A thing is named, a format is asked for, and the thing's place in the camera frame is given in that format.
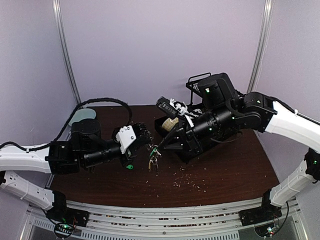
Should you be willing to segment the yellow dotted bowl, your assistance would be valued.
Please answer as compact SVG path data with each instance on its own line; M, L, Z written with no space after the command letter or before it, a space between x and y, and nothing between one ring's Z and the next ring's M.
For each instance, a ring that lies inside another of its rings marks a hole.
M179 122L178 118L167 118L161 125L161 128L167 132L170 132L171 129Z

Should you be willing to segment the right corner metal post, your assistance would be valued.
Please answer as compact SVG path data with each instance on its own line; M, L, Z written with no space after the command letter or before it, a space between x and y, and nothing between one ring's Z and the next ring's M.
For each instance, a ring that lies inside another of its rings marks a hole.
M263 56L267 48L269 34L270 34L273 5L274 5L273 0L264 1L263 15L262 15L261 26L260 26L260 34L259 34L256 54L253 62L253 67L252 67L252 71L249 79L249 84L246 91L247 93L253 92L257 89L258 81L259 81L261 70L262 70Z

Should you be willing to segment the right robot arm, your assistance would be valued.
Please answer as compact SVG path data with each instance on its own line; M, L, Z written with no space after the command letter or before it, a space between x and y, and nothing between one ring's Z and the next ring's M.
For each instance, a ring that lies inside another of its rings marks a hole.
M161 97L156 106L178 122L154 148L172 150L191 157L222 144L242 129L277 134L308 147L297 169L279 185L268 190L256 210L259 220L268 220L276 208L310 183L320 179L320 124L291 108L278 98L252 91L236 90L229 76L209 72L192 76L186 87L201 97L201 104L185 104Z

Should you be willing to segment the aluminium rail frame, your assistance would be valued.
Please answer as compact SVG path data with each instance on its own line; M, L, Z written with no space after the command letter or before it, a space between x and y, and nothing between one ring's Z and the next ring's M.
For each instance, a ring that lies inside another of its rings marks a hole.
M185 207L119 207L67 201L68 207L87 211L87 225L77 226L66 240L311 240L295 198L288 201L289 214L279 233L261 237L258 229L281 226L282 217L243 226L239 212L258 207L261 198L216 205ZM54 224L35 206L29 206L18 240L58 240Z

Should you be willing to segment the pale green plate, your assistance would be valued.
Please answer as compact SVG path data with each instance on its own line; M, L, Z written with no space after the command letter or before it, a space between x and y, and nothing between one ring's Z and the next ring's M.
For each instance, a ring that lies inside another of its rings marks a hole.
M97 116L96 111L91 108L81 108L77 110L72 116L68 125L71 126L73 123L80 122L85 119L95 119Z

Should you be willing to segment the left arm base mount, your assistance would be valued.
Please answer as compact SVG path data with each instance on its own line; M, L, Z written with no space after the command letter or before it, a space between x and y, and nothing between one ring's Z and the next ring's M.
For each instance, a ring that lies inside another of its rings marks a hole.
M86 227L90 213L67 206L66 196L53 191L52 208L45 210L45 216L54 224L53 232L59 239L67 239L76 227Z

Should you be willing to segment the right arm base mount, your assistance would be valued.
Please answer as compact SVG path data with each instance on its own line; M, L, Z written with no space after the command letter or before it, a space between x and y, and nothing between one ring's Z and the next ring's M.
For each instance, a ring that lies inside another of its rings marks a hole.
M272 205L270 194L271 189L263 194L260 206L241 210L238 213L243 227L271 221L275 216L282 216L282 207Z

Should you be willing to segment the left corner metal post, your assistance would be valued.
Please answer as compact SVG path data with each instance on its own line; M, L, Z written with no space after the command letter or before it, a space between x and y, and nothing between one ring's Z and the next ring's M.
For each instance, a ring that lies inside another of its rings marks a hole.
M73 94L73 97L75 99L75 102L79 104L81 102L80 93L76 84L72 63L70 59L70 54L68 51L68 44L67 39L65 35L65 29L64 29L64 23L63 23L63 16L61 11L61 3L59 0L53 0L52 1L52 7L53 7L53 14L56 22L57 32L60 40L61 50L62 50L62 56L63 61L68 77L68 81L70 83L71 91Z

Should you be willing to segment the corner metal post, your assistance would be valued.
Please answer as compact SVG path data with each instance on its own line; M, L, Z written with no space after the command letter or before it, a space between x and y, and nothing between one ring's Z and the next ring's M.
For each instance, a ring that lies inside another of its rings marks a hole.
M261 26L260 26L260 34L259 34L256 54L253 62L253 67L252 67L252 71L249 79L249 84L246 91L247 93L253 92L257 89L258 81L259 81L261 70L262 70L263 56L267 48L269 34L270 34L273 5L274 5L273 0L264 1L263 15L262 15Z
M57 32L60 40L61 50L62 50L62 56L63 61L68 77L68 81L70 83L71 91L73 94L73 97L75 99L75 102L79 104L81 102L80 93L76 84L72 63L70 59L70 54L68 51L68 44L67 39L65 35L65 29L64 29L64 23L63 23L63 16L61 11L61 3L59 0L53 0L52 1L52 7L53 7L53 14L56 22Z

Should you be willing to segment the yellow tagged key bunch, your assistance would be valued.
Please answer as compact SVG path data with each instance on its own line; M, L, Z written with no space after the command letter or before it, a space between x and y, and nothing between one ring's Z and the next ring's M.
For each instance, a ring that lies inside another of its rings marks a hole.
M149 159L149 162L148 162L148 170L149 170L149 172L152 170L153 164L154 164L153 160Z

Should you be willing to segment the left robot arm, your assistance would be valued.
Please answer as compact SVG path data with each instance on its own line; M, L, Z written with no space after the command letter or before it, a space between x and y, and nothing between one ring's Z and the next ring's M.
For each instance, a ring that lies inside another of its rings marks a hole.
M101 137L101 124L96 119L83 119L71 126L67 141L18 147L13 143L0 146L0 187L22 200L27 200L61 222L72 218L66 196L59 191L41 188L16 174L16 171L41 172L52 175L92 171L97 165L120 160L123 167L131 165L137 151L151 143L146 125L138 122L115 128L111 139Z

